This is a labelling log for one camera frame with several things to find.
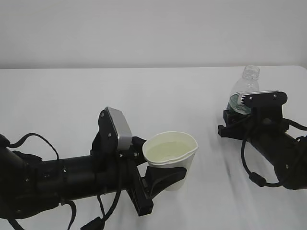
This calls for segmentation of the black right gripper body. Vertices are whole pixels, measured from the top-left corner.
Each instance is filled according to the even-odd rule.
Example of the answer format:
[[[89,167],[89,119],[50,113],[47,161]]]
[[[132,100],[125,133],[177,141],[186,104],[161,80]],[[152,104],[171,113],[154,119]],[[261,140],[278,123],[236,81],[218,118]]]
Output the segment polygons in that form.
[[[222,138],[248,140],[251,144],[289,144],[290,136],[285,132],[288,128],[281,116],[247,115],[232,120],[226,126],[218,126],[218,134]]]

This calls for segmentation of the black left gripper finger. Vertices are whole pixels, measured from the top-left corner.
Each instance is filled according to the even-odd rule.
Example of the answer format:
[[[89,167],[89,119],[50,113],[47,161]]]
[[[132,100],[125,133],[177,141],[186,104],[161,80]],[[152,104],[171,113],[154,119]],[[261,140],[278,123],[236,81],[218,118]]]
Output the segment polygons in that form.
[[[143,145],[146,142],[146,140],[134,136],[132,138],[130,150],[131,150],[131,159],[130,162],[133,165],[141,165],[143,163],[146,163],[146,159],[143,154]]]
[[[148,166],[145,173],[146,193],[150,199],[169,186],[183,180],[187,169],[184,167],[156,168]]]

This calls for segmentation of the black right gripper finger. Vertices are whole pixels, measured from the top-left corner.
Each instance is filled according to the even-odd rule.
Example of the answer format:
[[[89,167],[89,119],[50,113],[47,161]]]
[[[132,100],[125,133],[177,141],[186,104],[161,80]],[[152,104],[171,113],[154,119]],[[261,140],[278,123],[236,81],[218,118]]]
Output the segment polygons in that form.
[[[242,120],[245,120],[247,118],[249,118],[249,115],[243,115],[233,110],[223,111],[223,119],[227,126],[235,124],[237,122],[241,122]]]

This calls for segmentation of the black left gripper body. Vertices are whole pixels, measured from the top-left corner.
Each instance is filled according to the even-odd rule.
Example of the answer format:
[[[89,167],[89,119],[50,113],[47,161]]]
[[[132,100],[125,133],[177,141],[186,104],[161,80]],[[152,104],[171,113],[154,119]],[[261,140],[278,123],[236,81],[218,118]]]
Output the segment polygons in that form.
[[[151,214],[154,203],[146,193],[138,166],[145,163],[141,151],[123,150],[119,151],[119,175],[121,180],[121,189],[126,190],[138,216]]]

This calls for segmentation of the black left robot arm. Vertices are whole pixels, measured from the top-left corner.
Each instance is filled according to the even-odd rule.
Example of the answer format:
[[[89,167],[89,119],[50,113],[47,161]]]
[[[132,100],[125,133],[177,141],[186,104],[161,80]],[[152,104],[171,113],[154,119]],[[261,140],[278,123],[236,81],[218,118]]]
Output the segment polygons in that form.
[[[44,161],[17,151],[21,142],[11,144],[0,138],[0,216],[25,219],[56,208],[65,201],[128,192],[139,216],[150,214],[153,198],[187,174],[182,166],[147,167],[140,176],[138,166],[145,163],[145,141],[132,139],[127,150],[93,143],[89,155]]]

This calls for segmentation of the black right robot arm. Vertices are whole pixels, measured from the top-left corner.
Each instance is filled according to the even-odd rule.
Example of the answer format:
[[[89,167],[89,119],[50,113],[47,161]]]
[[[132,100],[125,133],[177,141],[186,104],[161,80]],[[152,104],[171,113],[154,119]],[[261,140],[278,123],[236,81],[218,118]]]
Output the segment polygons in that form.
[[[293,138],[287,134],[289,126],[301,130],[306,127],[283,118],[282,108],[251,110],[242,115],[231,110],[223,111],[225,126],[218,126],[222,138],[237,139],[242,142],[240,157],[249,179],[259,187],[284,187],[301,190],[307,187],[307,138]],[[278,179],[269,183],[264,177],[253,172],[245,157],[246,144],[250,143],[273,167]]]

